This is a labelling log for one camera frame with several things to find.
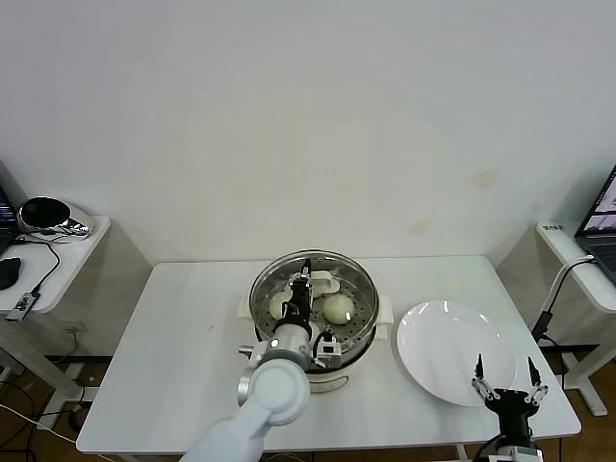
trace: wall stain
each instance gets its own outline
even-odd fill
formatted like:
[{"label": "wall stain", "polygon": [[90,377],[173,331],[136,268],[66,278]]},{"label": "wall stain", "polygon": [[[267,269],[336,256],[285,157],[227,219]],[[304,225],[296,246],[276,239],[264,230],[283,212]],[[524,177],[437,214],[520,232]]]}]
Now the wall stain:
[{"label": "wall stain", "polygon": [[488,190],[496,183],[497,176],[497,172],[493,168],[489,168],[473,175],[469,179],[469,183],[484,190]]},{"label": "wall stain", "polygon": [[421,234],[426,232],[432,226],[432,220],[430,218],[420,218],[413,221],[409,228],[411,234]]}]

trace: laptop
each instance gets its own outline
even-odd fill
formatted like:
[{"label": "laptop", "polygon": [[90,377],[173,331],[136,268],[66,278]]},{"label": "laptop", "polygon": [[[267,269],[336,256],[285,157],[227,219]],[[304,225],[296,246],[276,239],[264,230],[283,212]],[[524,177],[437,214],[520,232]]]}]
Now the laptop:
[{"label": "laptop", "polygon": [[2,254],[11,241],[19,235],[17,227],[17,213],[9,202],[7,195],[0,188],[0,254]]},{"label": "laptop", "polygon": [[616,284],[616,167],[592,209],[576,232],[576,241],[594,255],[605,275]]}]

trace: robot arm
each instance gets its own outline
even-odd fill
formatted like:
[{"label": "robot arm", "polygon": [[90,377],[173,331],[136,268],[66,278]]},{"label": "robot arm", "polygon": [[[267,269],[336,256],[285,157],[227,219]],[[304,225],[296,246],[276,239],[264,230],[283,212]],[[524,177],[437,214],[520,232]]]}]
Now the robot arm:
[{"label": "robot arm", "polygon": [[543,462],[541,450],[530,440],[528,418],[539,411],[539,404],[548,392],[548,386],[541,384],[539,371],[530,358],[528,370],[532,383],[529,392],[492,388],[483,375],[483,361],[479,354],[471,384],[484,400],[486,407],[499,416],[500,437],[495,442],[496,454],[475,459],[490,462]]},{"label": "robot arm", "polygon": [[270,428],[297,420],[309,397],[310,384],[301,367],[287,359],[272,359],[252,375],[248,399],[239,412],[205,430],[181,461],[257,461]]},{"label": "robot arm", "polygon": [[240,410],[206,429],[181,462],[258,461],[270,428],[290,424],[303,414],[310,397],[304,371],[313,361],[308,323],[312,311],[310,261],[290,284],[293,296],[283,304],[284,317],[274,337],[255,347],[240,347],[240,353],[249,358],[238,387]]}]

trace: wooden floor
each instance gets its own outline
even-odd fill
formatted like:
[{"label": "wooden floor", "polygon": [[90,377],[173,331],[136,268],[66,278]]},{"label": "wooden floor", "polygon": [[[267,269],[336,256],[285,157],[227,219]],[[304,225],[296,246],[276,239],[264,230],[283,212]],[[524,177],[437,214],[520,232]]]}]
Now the wooden floor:
[{"label": "wooden floor", "polygon": [[[556,354],[549,354],[548,360],[555,372],[560,372],[559,361]],[[100,383],[106,364],[88,364],[85,366],[80,379],[89,385]],[[608,409],[608,415],[593,417],[581,399],[578,392],[567,392],[569,400],[576,409],[582,422],[582,431],[579,435],[563,440],[563,462],[608,462],[616,461],[616,363],[610,362],[592,377],[592,382]],[[0,402],[27,415],[40,412],[44,403],[51,397],[52,390],[44,382],[30,372],[20,377],[12,377],[11,383],[18,385],[28,392],[35,402],[35,409],[31,407],[28,399],[18,390],[5,386],[0,391]],[[82,421],[87,409],[80,411],[78,418]],[[6,410],[0,409],[0,445],[13,435],[24,422]],[[26,459],[24,452],[3,452],[5,450],[23,451],[28,444],[31,425],[25,428],[10,443],[0,448],[0,462],[94,462],[102,461],[96,456],[80,453],[73,445],[60,440],[46,431],[33,431],[30,449],[36,459]],[[69,427],[66,414],[61,415],[55,430],[71,439],[77,438],[77,433]],[[538,446],[544,451],[547,462],[558,461],[558,440],[541,440]],[[476,447],[467,447],[470,456],[475,453]],[[286,456],[283,454],[266,454],[263,461],[289,462],[293,460],[307,462],[413,462],[448,460],[456,458],[455,448],[421,448],[421,449],[379,449],[379,450],[353,450],[307,452]],[[176,461],[179,457],[171,456],[164,460]]]}]

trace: white plate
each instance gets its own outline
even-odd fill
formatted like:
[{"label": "white plate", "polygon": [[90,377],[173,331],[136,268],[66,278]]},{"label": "white plate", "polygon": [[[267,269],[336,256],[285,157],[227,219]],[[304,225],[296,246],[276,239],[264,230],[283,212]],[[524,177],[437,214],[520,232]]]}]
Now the white plate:
[{"label": "white plate", "polygon": [[462,406],[482,405],[471,386],[479,353],[493,387],[510,388],[516,376],[511,345],[494,323],[453,301],[428,301],[409,310],[398,326],[398,351],[428,392]]}]

